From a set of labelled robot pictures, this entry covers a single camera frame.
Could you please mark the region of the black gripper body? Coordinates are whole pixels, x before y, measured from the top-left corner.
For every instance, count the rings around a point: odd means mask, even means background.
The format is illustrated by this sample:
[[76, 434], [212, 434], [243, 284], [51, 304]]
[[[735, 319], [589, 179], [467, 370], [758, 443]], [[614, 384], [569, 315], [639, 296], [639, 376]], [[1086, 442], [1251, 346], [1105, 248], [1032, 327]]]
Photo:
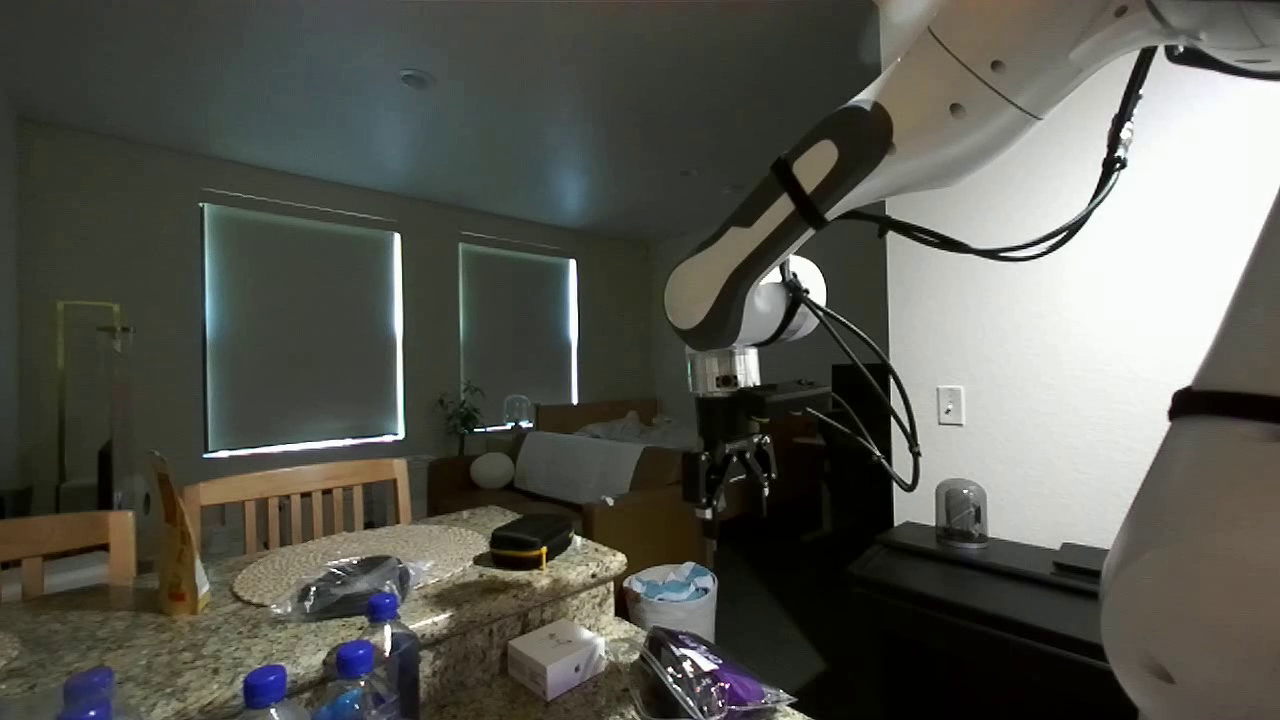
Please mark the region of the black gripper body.
[[698, 399], [700, 455], [692, 506], [704, 522], [730, 508], [730, 489], [749, 485], [762, 499], [778, 485], [778, 443], [770, 436], [770, 406], [762, 389]]

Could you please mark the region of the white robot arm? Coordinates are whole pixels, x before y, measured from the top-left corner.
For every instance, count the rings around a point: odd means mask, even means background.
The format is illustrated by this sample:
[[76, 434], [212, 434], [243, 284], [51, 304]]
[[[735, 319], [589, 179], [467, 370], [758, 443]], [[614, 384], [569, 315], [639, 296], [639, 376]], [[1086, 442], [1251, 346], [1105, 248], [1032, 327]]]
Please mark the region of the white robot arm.
[[[939, 0], [926, 32], [674, 270], [674, 334], [749, 389], [758, 354], [806, 327], [801, 290], [785, 281], [806, 242], [981, 167], [1139, 48], [1269, 77], [1280, 0]], [[1280, 720], [1276, 406], [1280, 225], [1269, 225], [1195, 381], [1174, 397], [1105, 564], [1099, 642], [1139, 720]]]

